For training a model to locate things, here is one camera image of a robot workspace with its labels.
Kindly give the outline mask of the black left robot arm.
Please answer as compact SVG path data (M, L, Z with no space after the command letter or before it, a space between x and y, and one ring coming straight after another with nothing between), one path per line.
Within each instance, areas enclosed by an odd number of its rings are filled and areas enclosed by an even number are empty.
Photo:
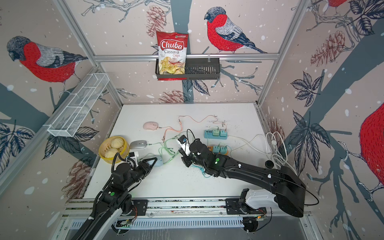
M150 174L157 161L158 158L153 157L132 166L116 153L110 178L95 197L90 216L72 239L101 240L121 215L136 212L130 191Z

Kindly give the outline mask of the aluminium frame corner post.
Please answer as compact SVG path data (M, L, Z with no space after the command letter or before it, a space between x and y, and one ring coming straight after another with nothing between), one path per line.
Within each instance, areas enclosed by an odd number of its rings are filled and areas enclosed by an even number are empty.
M62 17L64 18L65 22L67 23L68 27L72 31L74 37L80 44L81 48L83 49L84 53L88 57L90 63L92 64L93 68L97 70L97 72L100 73L106 73L106 71L103 69L101 64L96 62L96 55L95 52L92 49L92 46L90 45L89 41L86 38L85 33L81 30L79 24L77 23L74 15L72 14L69 6L67 5L66 1L62 0L53 0L54 4L56 5L58 11L61 13ZM107 84L107 90L109 91L112 99L115 101L117 106L121 108L124 103L113 84L112 80L110 79L109 83Z

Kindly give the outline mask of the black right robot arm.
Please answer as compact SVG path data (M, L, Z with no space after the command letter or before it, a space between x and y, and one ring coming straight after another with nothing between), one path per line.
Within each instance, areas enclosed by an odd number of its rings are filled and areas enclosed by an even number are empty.
M244 189L239 199L242 213L248 214L251 209L278 206L290 216L297 218L304 216L305 207L308 206L305 202L306 194L309 191L289 167L261 168L242 163L227 155L211 152L200 139L194 139L190 143L185 135L179 137L178 142L179 152L186 167L197 165L204 169L205 174L214 178L244 181L271 193L272 196L268 197Z

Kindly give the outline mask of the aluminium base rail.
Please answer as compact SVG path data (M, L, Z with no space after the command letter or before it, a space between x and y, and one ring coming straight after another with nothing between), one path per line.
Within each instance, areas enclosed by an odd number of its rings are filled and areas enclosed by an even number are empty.
M255 201L252 207L240 197L136 198L132 199L132 209L127 214L113 216L107 228L115 228L119 234L167 228L242 228L246 222L290 216L278 207L271 195L258 193Z

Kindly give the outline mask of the orange power strip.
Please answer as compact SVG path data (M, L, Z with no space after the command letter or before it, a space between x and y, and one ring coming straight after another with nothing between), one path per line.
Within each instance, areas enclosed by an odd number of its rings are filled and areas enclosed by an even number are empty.
M208 146L208 149L212 152L212 147L213 146Z

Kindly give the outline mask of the light blue computer mouse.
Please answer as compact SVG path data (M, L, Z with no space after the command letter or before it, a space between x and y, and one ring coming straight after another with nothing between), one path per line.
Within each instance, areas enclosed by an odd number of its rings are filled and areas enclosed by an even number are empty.
M164 164L163 159L157 155L146 156L143 161L152 167L161 167Z

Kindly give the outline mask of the teal charger plug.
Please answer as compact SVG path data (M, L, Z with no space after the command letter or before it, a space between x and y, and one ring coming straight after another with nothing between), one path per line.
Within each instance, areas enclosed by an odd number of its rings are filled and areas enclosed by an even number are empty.
M222 154L222 155L226 155L227 152L228 152L228 149L227 147L223 147L223 146L213 146L212 147L212 152L215 153L215 154Z

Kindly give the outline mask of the silver grey computer mouse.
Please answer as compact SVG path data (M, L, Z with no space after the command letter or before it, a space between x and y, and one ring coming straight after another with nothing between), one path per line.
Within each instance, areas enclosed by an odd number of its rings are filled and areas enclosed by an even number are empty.
M130 144L130 149L135 150L135 149L144 149L148 145L148 142L146 140L138 140L138 141L133 141Z

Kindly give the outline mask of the red Chuba cassava chips bag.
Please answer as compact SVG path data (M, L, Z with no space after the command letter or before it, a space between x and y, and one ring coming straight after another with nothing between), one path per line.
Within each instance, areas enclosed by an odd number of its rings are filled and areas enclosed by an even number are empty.
M160 74L185 73L188 39L188 34L157 32Z

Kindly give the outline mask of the pink computer mouse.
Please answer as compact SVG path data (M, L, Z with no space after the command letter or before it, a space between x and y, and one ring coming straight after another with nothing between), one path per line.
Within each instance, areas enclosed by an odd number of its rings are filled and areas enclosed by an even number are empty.
M159 128L159 124L156 122L146 122L143 124L143 129L148 131L155 131Z

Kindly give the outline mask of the yellow bowl with buns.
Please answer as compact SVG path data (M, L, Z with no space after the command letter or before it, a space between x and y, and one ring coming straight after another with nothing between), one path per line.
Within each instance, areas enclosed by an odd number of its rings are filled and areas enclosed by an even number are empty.
M114 136L106 139L99 147L99 156L106 163L112 164L116 153L125 159L130 152L130 145L121 136Z

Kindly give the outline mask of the teal power strip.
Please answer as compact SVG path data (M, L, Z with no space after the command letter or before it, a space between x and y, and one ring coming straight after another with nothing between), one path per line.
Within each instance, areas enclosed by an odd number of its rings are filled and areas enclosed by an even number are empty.
M228 138L228 132L220 129L205 130L204 138L211 140L226 140Z

